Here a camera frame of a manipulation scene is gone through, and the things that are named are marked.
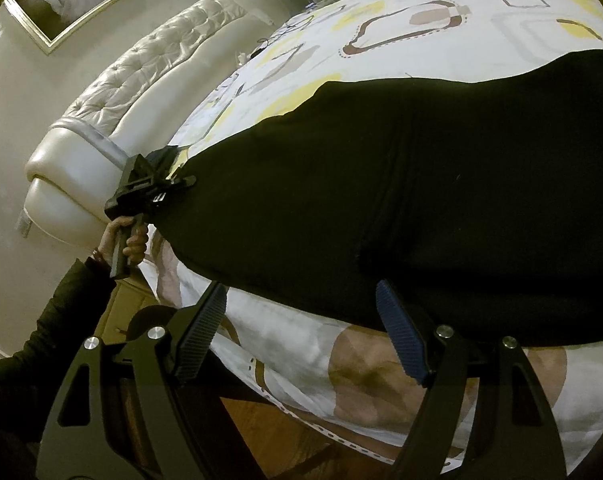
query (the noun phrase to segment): white leather headboard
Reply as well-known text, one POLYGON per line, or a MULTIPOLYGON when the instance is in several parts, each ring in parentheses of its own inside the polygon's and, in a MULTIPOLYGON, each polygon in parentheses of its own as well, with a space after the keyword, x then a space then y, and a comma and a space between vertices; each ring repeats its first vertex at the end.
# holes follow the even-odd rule
MULTIPOLYGON (((116 152, 165 146, 221 81, 288 17, 280 0, 200 0, 139 40, 70 104, 116 152)), ((104 203, 121 170, 67 127, 52 128, 26 165, 28 217, 43 231, 87 249, 99 241, 104 203)))

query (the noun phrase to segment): black grip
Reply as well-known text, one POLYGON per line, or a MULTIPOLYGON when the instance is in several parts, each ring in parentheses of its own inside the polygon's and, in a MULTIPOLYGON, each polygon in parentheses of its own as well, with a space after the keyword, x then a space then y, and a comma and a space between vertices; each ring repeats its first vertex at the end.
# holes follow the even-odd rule
POLYGON ((135 216, 135 221, 126 227, 120 227, 115 238, 115 249, 113 250, 113 265, 110 270, 110 277, 114 280, 123 280, 131 275, 131 267, 128 262, 128 256, 124 255, 126 241, 131 237, 138 226, 144 223, 144 215, 135 216))

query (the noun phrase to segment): wall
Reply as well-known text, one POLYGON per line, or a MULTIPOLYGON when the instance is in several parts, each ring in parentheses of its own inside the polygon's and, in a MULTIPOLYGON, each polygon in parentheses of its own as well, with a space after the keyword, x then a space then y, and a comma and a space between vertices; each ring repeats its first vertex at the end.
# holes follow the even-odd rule
MULTIPOLYGON (((24 165, 70 102, 140 37, 197 0, 121 0, 43 54, 0 9, 0 349, 12 354, 75 258, 87 254, 36 227, 14 225, 28 190, 24 165)), ((283 0, 292 13, 307 0, 283 0)))

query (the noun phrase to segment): wooden floor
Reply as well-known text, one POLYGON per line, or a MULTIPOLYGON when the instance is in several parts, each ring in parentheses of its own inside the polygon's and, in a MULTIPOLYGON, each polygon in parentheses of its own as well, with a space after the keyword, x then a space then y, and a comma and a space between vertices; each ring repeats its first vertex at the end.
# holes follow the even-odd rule
POLYGON ((382 480, 390 470, 389 465, 332 441, 274 406, 222 400, 269 479, 382 480))

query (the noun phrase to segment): finger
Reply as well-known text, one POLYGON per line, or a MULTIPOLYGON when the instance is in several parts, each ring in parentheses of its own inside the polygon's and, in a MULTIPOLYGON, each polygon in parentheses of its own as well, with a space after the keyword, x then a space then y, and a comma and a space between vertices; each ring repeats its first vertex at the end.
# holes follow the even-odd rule
POLYGON ((132 216, 120 216, 118 218, 115 218, 115 220, 108 224, 106 226, 106 229, 108 231, 111 231, 112 233, 115 233, 117 230, 119 230, 120 227, 129 226, 133 222, 134 218, 132 216))
POLYGON ((126 249, 128 249, 129 254, 144 254, 146 252, 146 246, 144 245, 131 245, 126 249))
POLYGON ((141 256, 137 257, 137 256, 131 256, 128 261, 130 261, 131 266, 137 266, 140 263, 142 263, 144 260, 144 255, 142 254, 141 256))
POLYGON ((137 229, 135 230, 135 234, 137 236, 144 236, 148 234, 148 224, 142 224, 137 226, 137 229))
POLYGON ((131 236, 130 238, 128 238, 128 240, 126 241, 126 245, 128 245, 128 246, 142 245, 142 244, 147 244, 147 243, 148 243, 147 235, 134 235, 134 236, 131 236))
POLYGON ((146 246, 144 245, 129 245, 124 248, 122 253, 126 256, 132 256, 133 254, 144 254, 146 252, 146 246))
POLYGON ((130 256, 128 256, 128 260, 130 262, 139 263, 144 260, 144 251, 131 251, 130 256))

